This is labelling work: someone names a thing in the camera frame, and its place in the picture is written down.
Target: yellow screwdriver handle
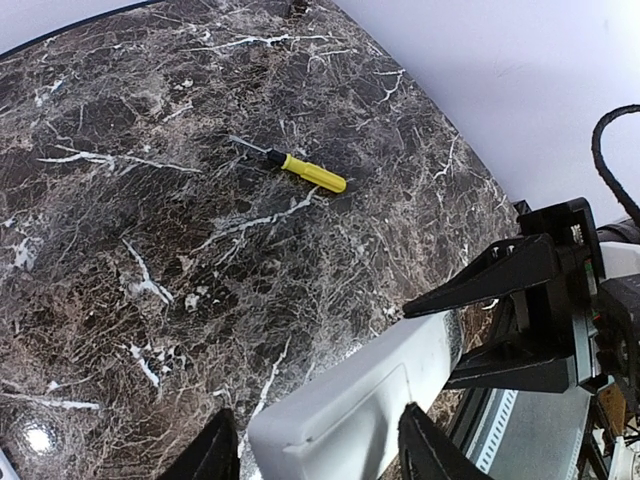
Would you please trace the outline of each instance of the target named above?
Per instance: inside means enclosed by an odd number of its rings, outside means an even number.
[[[342,193],[347,188],[347,181],[341,176],[331,173],[313,163],[298,160],[290,154],[287,154],[287,159],[284,165],[282,165],[282,169],[297,173],[305,180],[335,193]]]

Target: white wall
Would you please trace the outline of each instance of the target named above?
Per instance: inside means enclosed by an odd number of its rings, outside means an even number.
[[[0,0],[0,55],[86,18],[144,0]]]
[[[640,0],[335,0],[449,116],[512,200],[586,197],[623,211],[593,168],[591,132],[640,103]],[[605,133],[640,201],[640,115]]]

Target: screwdriver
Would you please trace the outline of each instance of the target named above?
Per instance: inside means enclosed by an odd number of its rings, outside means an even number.
[[[347,181],[335,173],[331,173],[313,163],[303,162],[290,153],[282,153],[275,148],[260,148],[235,135],[229,135],[229,140],[249,147],[267,156],[267,160],[277,164],[283,170],[297,173],[305,180],[320,185],[335,193],[342,193],[347,188]]]

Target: black cable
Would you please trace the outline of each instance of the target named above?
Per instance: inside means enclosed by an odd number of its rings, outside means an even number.
[[[593,154],[593,161],[596,164],[596,169],[604,180],[604,183],[606,183],[607,186],[611,189],[613,194],[618,199],[618,202],[622,204],[627,214],[629,214],[634,223],[638,227],[640,227],[640,208],[631,199],[629,194],[625,191],[620,182],[618,182],[613,173],[611,173],[611,170],[609,170],[609,168],[605,164],[604,157],[602,156],[602,132],[604,132],[606,126],[613,122],[616,118],[621,117],[622,115],[627,115],[629,113],[640,113],[640,105],[627,105],[625,107],[616,108],[615,110],[607,113],[598,121],[598,123],[596,124],[596,128],[593,129],[593,136],[591,137],[591,153]]]

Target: marble table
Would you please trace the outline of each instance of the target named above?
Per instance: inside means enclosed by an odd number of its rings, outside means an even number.
[[[250,416],[514,218],[327,1],[159,3],[35,45],[0,62],[0,446],[25,479],[153,478],[230,406],[258,478]]]

